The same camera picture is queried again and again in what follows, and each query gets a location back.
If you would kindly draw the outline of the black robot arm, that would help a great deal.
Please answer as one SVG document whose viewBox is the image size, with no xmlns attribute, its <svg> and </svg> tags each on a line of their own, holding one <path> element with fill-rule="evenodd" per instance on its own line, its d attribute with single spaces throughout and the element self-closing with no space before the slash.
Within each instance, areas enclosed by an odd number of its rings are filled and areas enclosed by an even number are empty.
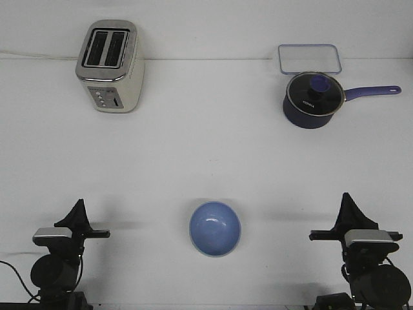
<svg viewBox="0 0 413 310">
<path fill-rule="evenodd" d="M 399 249 L 403 235 L 381 230 L 367 218 L 351 195 L 343 193 L 336 222 L 328 231 L 312 230 L 309 239 L 339 241 L 342 248 L 342 277 L 350 294 L 316 297 L 314 309 L 409 309 L 411 284 L 402 270 L 388 258 Z"/>
<path fill-rule="evenodd" d="M 85 240 L 109 238 L 107 229 L 91 227 L 83 199 L 52 227 L 38 229 L 32 241 L 46 247 L 47 255 L 33 265 L 30 278 L 39 288 L 41 309 L 93 309 L 84 292 L 76 288 L 83 274 Z"/>
</svg>

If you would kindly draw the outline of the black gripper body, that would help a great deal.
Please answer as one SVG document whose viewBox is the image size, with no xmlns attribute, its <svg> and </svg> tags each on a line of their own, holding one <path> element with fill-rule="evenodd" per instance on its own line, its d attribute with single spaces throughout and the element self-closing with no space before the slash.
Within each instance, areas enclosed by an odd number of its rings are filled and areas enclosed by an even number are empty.
<svg viewBox="0 0 413 310">
<path fill-rule="evenodd" d="M 334 231 L 311 231 L 310 240 L 337 240 L 341 243 L 343 261 L 346 268 L 373 268 L 383 263 L 390 253 L 399 249 L 398 242 L 403 239 L 399 232 L 387 231 L 394 243 L 355 243 L 347 247 L 344 234 Z"/>
<path fill-rule="evenodd" d="M 72 232 L 69 247 L 71 251 L 82 251 L 86 239 L 103 239 L 110 237 L 110 231 L 108 229 L 95 230 L 86 226 L 73 226 L 70 230 Z"/>
</svg>

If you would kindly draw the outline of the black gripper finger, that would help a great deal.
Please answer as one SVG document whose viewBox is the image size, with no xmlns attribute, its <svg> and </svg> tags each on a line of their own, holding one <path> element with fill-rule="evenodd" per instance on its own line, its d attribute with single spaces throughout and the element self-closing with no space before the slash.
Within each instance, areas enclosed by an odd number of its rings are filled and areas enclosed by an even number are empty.
<svg viewBox="0 0 413 310">
<path fill-rule="evenodd" d="M 351 195 L 344 192 L 336 222 L 331 231 L 349 231 L 352 229 L 378 230 L 378 223 L 367 218 L 356 205 Z"/>
<path fill-rule="evenodd" d="M 78 199 L 70 212 L 54 224 L 54 227 L 66 227 L 70 230 L 92 230 L 86 214 L 84 199 Z"/>
</svg>

